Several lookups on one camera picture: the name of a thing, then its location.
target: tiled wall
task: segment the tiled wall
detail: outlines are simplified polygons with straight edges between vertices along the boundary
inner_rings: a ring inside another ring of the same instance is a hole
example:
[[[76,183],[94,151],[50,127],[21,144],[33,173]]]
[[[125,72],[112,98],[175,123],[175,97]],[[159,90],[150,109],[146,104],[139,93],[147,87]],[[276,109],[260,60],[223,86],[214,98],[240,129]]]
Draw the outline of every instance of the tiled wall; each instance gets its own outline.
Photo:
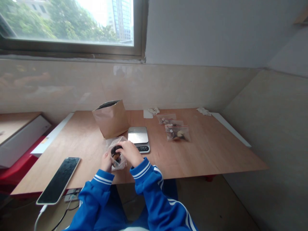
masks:
[[[269,170],[225,175],[261,230],[307,230],[308,79],[261,71],[222,111]]]
[[[223,109],[256,69],[189,65],[0,60],[0,113],[43,111],[53,123],[69,112],[123,99],[127,110]]]

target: kraft paper bag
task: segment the kraft paper bag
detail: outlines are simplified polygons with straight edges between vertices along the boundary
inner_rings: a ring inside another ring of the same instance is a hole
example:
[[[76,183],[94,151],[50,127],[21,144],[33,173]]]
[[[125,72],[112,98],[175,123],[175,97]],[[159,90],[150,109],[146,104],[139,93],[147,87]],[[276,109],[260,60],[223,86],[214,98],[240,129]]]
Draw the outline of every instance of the kraft paper bag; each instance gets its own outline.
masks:
[[[106,102],[92,113],[105,139],[117,137],[129,128],[122,100]]]

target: building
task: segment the building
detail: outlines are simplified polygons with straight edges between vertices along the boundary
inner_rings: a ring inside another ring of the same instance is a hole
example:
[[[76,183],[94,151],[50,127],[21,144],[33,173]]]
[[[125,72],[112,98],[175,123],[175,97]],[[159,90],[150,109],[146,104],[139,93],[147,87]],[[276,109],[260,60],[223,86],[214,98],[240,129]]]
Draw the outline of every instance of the building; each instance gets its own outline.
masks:
[[[17,3],[26,4],[31,10],[39,13],[43,18],[50,19],[46,4],[50,4],[48,0],[16,0]]]
[[[133,26],[131,25],[131,0],[109,0],[108,22],[122,44],[133,45]]]

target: person's left hand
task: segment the person's left hand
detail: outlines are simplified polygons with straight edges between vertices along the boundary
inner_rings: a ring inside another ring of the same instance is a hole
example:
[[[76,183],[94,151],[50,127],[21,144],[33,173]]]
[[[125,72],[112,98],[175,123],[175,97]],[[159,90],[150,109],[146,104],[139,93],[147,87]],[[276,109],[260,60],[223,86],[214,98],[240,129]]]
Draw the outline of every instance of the person's left hand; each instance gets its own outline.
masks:
[[[103,156],[102,156],[102,161],[100,164],[100,169],[105,171],[105,172],[109,172],[111,173],[111,158],[108,154],[108,152],[106,152]]]

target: blue sleeve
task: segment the blue sleeve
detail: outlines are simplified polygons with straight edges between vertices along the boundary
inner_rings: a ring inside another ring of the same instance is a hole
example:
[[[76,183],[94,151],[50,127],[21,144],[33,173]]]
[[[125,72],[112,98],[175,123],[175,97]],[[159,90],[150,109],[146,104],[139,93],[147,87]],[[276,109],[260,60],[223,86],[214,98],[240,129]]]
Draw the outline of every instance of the blue sleeve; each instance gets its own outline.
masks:
[[[163,194],[161,190],[164,183],[163,176],[147,158],[130,172],[136,181],[137,194],[145,198],[150,230],[197,230],[185,206]]]
[[[113,178],[114,175],[99,169],[94,178],[86,182],[79,193],[82,204],[66,230],[94,229],[98,209],[104,207],[109,199]]]

